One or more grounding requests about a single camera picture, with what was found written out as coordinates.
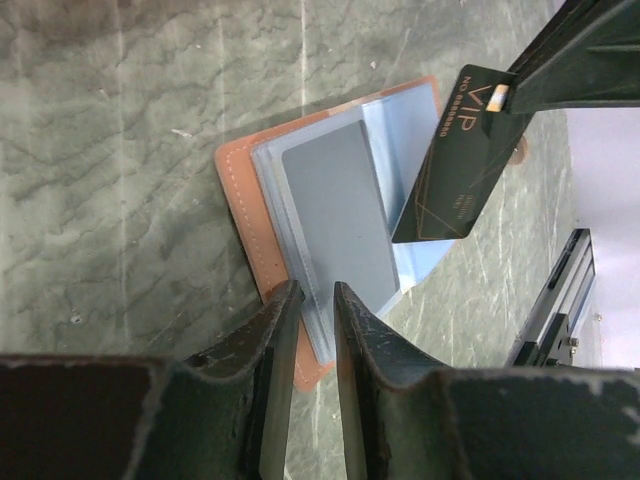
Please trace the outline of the grey plain card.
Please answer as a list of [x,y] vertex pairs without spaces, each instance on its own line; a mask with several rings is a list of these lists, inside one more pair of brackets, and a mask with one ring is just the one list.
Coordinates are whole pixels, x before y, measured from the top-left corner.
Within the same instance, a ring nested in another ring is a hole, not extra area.
[[321,302],[331,306],[345,282],[379,312],[399,280],[364,122],[285,150],[282,164]]

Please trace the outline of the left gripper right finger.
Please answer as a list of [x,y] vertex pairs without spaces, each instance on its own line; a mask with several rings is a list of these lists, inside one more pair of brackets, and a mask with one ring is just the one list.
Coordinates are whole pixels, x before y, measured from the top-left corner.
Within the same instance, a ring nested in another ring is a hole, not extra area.
[[456,369],[334,286],[351,479],[635,479],[639,376],[575,367]]

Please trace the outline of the black VIP card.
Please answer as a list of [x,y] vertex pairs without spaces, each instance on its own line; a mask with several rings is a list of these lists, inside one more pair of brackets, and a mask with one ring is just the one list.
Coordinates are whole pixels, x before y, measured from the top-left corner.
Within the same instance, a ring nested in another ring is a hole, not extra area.
[[532,117],[504,104],[515,74],[464,66],[436,127],[392,242],[457,240],[473,229],[505,167],[526,158]]

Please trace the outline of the tan leather card holder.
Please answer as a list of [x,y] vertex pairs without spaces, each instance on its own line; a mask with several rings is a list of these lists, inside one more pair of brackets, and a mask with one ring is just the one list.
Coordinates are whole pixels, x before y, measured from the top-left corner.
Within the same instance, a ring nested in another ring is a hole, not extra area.
[[260,294],[304,292],[298,390],[335,363],[336,282],[382,315],[470,234],[528,124],[505,107],[512,81],[468,65],[446,103],[424,76],[217,149]]

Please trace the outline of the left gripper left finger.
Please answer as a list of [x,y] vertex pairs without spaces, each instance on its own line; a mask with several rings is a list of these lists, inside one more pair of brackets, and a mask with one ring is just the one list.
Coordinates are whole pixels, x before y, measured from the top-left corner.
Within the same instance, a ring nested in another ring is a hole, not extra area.
[[299,313],[295,281],[178,360],[5,354],[5,479],[280,479]]

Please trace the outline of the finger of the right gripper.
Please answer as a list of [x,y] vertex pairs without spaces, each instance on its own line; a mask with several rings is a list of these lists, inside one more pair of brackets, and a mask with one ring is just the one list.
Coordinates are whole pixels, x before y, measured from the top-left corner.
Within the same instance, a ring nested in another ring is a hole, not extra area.
[[564,2],[511,72],[511,113],[637,107],[639,3]]

